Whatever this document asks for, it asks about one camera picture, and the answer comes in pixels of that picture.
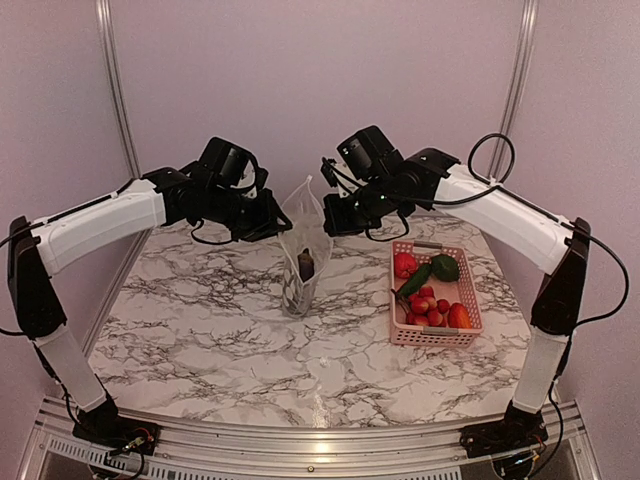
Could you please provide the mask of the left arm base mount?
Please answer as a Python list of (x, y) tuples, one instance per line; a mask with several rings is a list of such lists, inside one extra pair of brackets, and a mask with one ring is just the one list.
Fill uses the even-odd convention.
[(118, 417), (113, 425), (100, 431), (76, 424), (72, 434), (76, 438), (109, 447), (111, 455), (137, 452), (151, 456), (156, 448), (160, 426), (152, 422)]

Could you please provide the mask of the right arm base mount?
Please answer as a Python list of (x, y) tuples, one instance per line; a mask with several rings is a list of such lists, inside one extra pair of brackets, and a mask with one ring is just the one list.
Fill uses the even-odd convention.
[(508, 420), (468, 425), (460, 430), (460, 445), (468, 458), (518, 450), (548, 439), (543, 420)]

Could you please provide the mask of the red tomato toy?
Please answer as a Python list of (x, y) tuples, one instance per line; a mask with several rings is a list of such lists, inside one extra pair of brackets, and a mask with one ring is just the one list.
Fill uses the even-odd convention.
[(409, 279), (419, 268), (416, 259), (407, 252), (400, 252), (393, 258), (394, 275), (400, 279)]

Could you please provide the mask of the red cherry bunch toy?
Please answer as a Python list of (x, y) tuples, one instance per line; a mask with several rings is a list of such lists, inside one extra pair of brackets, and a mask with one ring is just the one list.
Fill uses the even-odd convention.
[(449, 326), (451, 303), (445, 298), (436, 298), (435, 291), (430, 286), (421, 287), (417, 293), (408, 297), (395, 294), (395, 300), (405, 324), (421, 327)]

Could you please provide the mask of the pink plastic basket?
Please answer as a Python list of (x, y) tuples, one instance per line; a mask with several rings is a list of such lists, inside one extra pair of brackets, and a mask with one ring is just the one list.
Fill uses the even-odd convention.
[[(422, 287), (432, 287), (436, 298), (445, 298), (451, 305), (456, 302), (463, 304), (471, 316), (472, 329), (455, 329), (449, 326), (447, 328), (421, 327), (404, 323), (402, 312), (396, 305), (395, 294), (408, 279), (397, 278), (393, 270), (394, 255), (400, 252), (411, 254), (419, 266), (424, 263), (430, 263), (431, 258), (439, 254), (447, 254), (457, 260), (460, 267), (460, 278), (457, 282), (442, 282), (431, 272), (428, 281)], [(468, 346), (483, 332), (481, 312), (477, 303), (472, 272), (468, 266), (465, 251), (462, 248), (428, 242), (392, 242), (390, 285), (390, 341), (393, 344), (462, 348)]]

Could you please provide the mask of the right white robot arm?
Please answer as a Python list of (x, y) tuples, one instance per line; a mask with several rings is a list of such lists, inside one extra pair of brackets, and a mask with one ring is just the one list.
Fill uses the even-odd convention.
[(426, 148), (403, 158), (344, 155), (346, 167), (324, 159), (321, 172), (339, 193), (324, 198), (324, 229), (332, 237), (377, 229), (384, 216), (435, 209), (470, 223), (528, 258), (544, 274), (531, 312), (531, 340), (520, 380), (495, 438), (515, 448), (534, 431), (534, 419), (559, 372), (578, 323), (586, 280), (590, 227), (544, 214), (472, 175), (455, 157)]

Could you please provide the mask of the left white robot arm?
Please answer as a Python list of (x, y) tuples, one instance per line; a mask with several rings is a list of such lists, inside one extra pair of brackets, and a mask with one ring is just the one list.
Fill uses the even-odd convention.
[(125, 438), (126, 423), (67, 326), (52, 277), (80, 258), (120, 239), (185, 220), (225, 226), (232, 241), (256, 242), (292, 227), (258, 169), (250, 186), (199, 178), (193, 166), (162, 168), (90, 202), (29, 222), (16, 218), (3, 245), (7, 283), (18, 322), (41, 361), (76, 405), (81, 429), (106, 445)]

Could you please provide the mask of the clear zip top bag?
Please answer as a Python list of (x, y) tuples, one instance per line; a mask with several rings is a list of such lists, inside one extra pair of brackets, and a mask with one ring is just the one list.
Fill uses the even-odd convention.
[[(323, 228), (323, 207), (312, 192), (312, 180), (313, 176), (308, 175), (282, 205), (293, 223), (290, 231), (278, 235), (284, 253), (282, 306), (291, 317), (303, 317), (310, 310), (320, 276), (333, 250), (333, 239)], [(304, 248), (310, 250), (315, 263), (315, 275), (306, 282), (300, 279), (297, 261)]]

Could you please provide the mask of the green pepper toy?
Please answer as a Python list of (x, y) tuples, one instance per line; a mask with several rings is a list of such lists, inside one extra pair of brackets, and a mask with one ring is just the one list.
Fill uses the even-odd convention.
[(430, 261), (432, 274), (442, 282), (457, 282), (460, 278), (460, 267), (457, 260), (447, 254), (435, 255)]

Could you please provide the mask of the purple eggplant toy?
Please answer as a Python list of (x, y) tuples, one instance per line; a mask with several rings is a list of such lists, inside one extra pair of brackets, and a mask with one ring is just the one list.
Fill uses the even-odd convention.
[(297, 256), (297, 261), (300, 279), (306, 282), (313, 278), (315, 275), (315, 263), (308, 248), (304, 248)]

